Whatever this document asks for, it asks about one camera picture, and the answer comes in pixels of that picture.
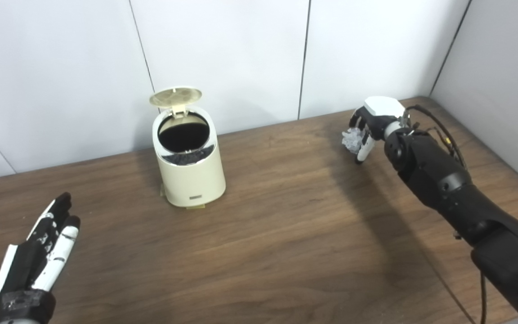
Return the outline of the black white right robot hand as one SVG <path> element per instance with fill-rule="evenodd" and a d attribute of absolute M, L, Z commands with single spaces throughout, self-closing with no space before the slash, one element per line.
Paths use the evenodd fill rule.
<path fill-rule="evenodd" d="M 364 100 L 349 121 L 349 128 L 358 128 L 362 136 L 355 163 L 362 164 L 377 141 L 386 141 L 393 131 L 407 127 L 406 109 L 394 98 L 371 96 Z"/>

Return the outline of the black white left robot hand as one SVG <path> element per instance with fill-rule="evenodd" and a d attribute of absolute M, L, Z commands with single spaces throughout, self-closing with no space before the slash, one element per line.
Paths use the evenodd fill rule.
<path fill-rule="evenodd" d="M 80 233 L 68 192 L 39 215 L 26 240 L 8 245 L 0 267 L 0 324 L 47 324 L 54 315 L 52 289 Z"/>

